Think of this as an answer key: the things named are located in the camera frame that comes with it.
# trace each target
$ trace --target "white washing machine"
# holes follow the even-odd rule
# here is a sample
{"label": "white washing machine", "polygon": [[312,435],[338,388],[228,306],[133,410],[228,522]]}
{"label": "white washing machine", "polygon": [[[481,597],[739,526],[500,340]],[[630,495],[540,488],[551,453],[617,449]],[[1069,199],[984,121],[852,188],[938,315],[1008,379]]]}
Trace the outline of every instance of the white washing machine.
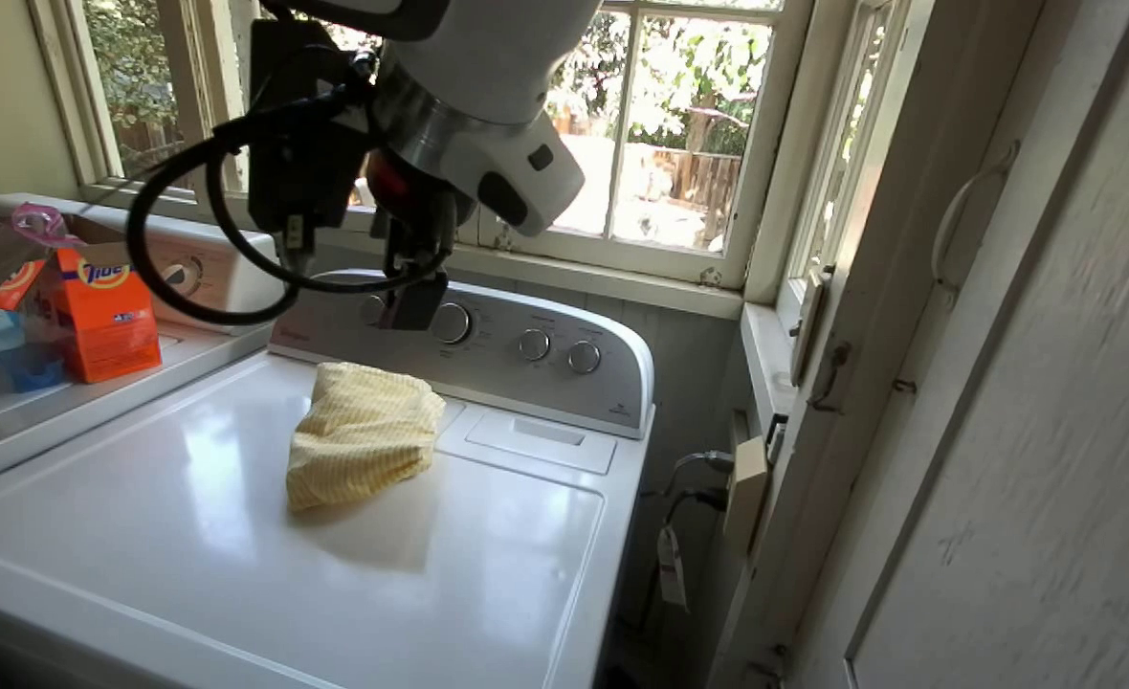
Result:
{"label": "white washing machine", "polygon": [[[649,435],[649,354],[585,311],[462,285],[448,299],[438,331],[388,332],[360,299],[306,294],[267,350],[167,331],[153,375],[0,402],[0,449],[39,428],[0,453],[5,675],[594,687]],[[319,361],[422,375],[448,412],[431,470],[304,526],[284,476]]]}

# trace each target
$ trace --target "tree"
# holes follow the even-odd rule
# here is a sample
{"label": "tree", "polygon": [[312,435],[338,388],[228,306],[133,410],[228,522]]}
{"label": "tree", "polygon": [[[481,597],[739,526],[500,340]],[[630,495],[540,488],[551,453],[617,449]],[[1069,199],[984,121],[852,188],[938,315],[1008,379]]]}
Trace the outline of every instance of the tree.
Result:
{"label": "tree", "polygon": [[175,93],[153,0],[87,0],[87,30],[126,167],[159,156]]}
{"label": "tree", "polygon": [[[667,15],[643,19],[640,30],[640,75],[626,110],[626,137],[694,148],[700,132],[700,148],[744,153],[769,30]],[[619,12],[598,12],[585,40],[551,75],[551,93],[568,95],[568,102],[556,98],[556,109],[570,109],[585,121],[614,128],[626,72],[626,41],[630,19]]]}

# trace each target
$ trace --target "yellow towel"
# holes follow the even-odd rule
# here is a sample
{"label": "yellow towel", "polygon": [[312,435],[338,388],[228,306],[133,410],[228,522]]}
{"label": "yellow towel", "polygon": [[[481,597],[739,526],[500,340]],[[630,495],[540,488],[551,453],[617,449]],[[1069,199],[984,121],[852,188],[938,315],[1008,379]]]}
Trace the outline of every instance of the yellow towel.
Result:
{"label": "yellow towel", "polygon": [[445,400],[360,364],[320,364],[311,412],[292,435],[292,514],[338,514],[409,481],[431,462]]}

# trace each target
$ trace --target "washing machine lid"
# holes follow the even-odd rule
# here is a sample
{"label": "washing machine lid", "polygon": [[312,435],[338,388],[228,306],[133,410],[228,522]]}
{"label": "washing machine lid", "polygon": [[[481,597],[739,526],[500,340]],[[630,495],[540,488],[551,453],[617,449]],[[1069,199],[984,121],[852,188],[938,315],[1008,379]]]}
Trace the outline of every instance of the washing machine lid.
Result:
{"label": "washing machine lid", "polygon": [[184,687],[585,687],[626,511],[458,439],[293,526],[311,382],[251,355],[5,476],[0,614]]}

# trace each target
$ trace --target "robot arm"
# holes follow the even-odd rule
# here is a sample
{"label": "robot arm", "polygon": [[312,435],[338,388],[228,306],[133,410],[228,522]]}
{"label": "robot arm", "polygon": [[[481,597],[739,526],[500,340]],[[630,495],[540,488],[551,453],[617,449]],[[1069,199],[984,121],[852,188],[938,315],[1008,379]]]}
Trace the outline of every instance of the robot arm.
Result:
{"label": "robot arm", "polygon": [[[476,204],[540,232],[579,194],[582,167],[540,102],[598,0],[263,3],[276,19],[251,27],[251,110],[217,128],[217,137],[251,148],[247,211],[293,271],[306,267],[312,230],[341,227],[353,180],[367,167],[376,232],[388,236],[384,326],[425,331],[448,291],[439,259]],[[388,47],[376,61],[353,61],[292,12],[384,36]]]}

